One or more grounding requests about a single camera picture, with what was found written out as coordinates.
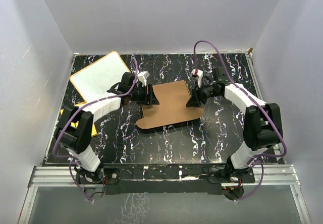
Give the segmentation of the brown cardboard box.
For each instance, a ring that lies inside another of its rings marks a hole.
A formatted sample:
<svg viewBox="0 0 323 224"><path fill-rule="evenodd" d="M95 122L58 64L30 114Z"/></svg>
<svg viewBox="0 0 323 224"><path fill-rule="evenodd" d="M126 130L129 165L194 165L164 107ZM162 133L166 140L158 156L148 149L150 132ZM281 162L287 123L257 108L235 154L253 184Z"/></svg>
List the brown cardboard box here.
<svg viewBox="0 0 323 224"><path fill-rule="evenodd" d="M186 107L190 98L189 88L184 80L153 86L159 105L144 105L143 117L137 120L140 129L153 129L198 119L204 115L202 107Z"/></svg>

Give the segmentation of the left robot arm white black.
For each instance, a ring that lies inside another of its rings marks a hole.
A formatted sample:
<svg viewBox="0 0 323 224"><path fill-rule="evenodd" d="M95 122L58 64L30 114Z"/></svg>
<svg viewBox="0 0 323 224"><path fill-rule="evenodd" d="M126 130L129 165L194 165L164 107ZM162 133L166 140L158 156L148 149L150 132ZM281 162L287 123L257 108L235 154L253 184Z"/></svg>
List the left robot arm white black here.
<svg viewBox="0 0 323 224"><path fill-rule="evenodd" d="M153 85L147 83L149 72L125 72L121 81L98 99L84 106L66 108L56 132L56 144L71 154L75 171L93 183L104 178L103 164L90 146L93 124L105 115L133 101L139 105L158 105Z"/></svg>

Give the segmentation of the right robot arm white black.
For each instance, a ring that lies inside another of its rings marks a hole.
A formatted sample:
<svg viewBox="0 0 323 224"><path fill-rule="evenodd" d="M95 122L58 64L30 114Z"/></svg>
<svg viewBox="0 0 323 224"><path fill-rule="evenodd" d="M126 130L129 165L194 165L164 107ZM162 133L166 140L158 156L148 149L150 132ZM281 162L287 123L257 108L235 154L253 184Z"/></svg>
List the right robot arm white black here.
<svg viewBox="0 0 323 224"><path fill-rule="evenodd" d="M213 78L194 69L191 77L195 82L187 108L206 104L209 98L221 96L233 103L244 115L243 142L238 150L228 157L225 167L217 171L208 169L210 177L236 182L248 173L255 159L283 137L280 107L255 97L246 88L228 76L223 67L214 68Z"/></svg>

